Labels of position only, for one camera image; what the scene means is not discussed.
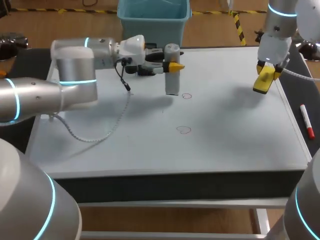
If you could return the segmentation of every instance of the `robotic arm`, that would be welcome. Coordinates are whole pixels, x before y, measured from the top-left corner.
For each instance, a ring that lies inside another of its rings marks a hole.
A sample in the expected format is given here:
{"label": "robotic arm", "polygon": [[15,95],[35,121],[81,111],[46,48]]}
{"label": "robotic arm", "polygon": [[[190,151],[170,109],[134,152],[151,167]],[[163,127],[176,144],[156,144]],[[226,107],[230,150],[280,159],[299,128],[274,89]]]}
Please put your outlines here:
{"label": "robotic arm", "polygon": [[289,48],[297,29],[307,41],[320,41],[320,1],[270,0],[265,20],[265,33],[258,49],[257,73],[265,63],[275,67],[277,79],[289,62]]}
{"label": "robotic arm", "polygon": [[[55,40],[51,58],[59,71],[59,82],[30,77],[0,81],[0,125],[90,107],[98,101],[95,70],[115,68],[123,60],[128,66],[148,65],[142,35],[120,43],[112,38]],[[173,61],[150,66],[155,74],[176,73],[184,68]],[[122,83],[130,91],[129,85]]]}

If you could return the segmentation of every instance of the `red circle mark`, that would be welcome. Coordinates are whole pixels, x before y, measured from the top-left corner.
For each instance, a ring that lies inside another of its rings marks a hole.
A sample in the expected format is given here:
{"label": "red circle mark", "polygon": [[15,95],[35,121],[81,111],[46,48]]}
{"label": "red circle mark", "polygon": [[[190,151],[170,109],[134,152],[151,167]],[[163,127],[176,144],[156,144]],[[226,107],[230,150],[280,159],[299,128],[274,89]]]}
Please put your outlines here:
{"label": "red circle mark", "polygon": [[176,129],[177,129],[177,130],[179,131],[179,133],[181,133],[181,134],[188,134],[188,133],[191,132],[191,128],[188,127],[188,126],[178,126]]}
{"label": "red circle mark", "polygon": [[192,95],[190,93],[184,93],[184,94],[182,94],[182,98],[190,99],[190,98],[192,98]]}

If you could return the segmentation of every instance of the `red marker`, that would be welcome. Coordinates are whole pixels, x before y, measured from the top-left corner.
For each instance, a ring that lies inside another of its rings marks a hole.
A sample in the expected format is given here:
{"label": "red marker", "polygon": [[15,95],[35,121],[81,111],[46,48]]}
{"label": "red marker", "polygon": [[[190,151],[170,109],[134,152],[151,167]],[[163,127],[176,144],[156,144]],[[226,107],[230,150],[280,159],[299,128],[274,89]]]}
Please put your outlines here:
{"label": "red marker", "polygon": [[310,119],[308,117],[306,106],[304,104],[301,104],[300,105],[300,110],[301,110],[301,113],[302,113],[302,116],[303,116],[303,120],[304,120],[304,123],[305,123],[305,126],[306,126],[306,130],[308,131],[309,139],[310,140],[314,140],[316,137],[315,137],[314,131],[312,129],[312,126],[311,126],[311,123],[310,123]]}

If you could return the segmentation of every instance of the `blue plastic bin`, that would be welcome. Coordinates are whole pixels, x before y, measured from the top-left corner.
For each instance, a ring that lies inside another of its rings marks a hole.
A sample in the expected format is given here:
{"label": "blue plastic bin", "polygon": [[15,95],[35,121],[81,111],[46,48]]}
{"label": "blue plastic bin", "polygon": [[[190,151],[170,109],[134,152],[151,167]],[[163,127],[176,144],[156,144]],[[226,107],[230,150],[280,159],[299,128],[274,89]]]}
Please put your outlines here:
{"label": "blue plastic bin", "polygon": [[192,16],[189,0],[119,0],[123,39],[139,34],[158,48],[182,45],[186,21]]}

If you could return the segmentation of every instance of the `wooden floor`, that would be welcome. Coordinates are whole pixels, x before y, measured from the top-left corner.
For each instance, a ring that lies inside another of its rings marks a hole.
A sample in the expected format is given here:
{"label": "wooden floor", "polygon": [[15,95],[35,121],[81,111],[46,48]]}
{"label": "wooden floor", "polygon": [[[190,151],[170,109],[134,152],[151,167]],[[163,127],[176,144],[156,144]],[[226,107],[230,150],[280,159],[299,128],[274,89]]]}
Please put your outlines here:
{"label": "wooden floor", "polygon": [[[82,9],[81,0],[12,0],[13,8]],[[116,10],[117,0],[98,0],[92,8]],[[225,10],[218,0],[190,0],[193,11]],[[234,10],[266,10],[267,0],[235,0]],[[266,15],[241,14],[239,19],[248,45],[257,45],[254,30],[263,27]],[[122,26],[116,14],[14,12],[0,19],[0,33],[20,32],[28,37],[30,47],[49,48],[60,38],[113,37],[122,39]],[[240,46],[234,20],[227,14],[194,15],[188,20],[184,47]],[[0,63],[8,71],[13,60]],[[318,63],[308,63],[312,75],[320,78]],[[269,210],[271,225],[282,210]],[[120,208],[82,207],[83,230],[190,232],[190,233],[254,233],[249,209],[197,208]]]}

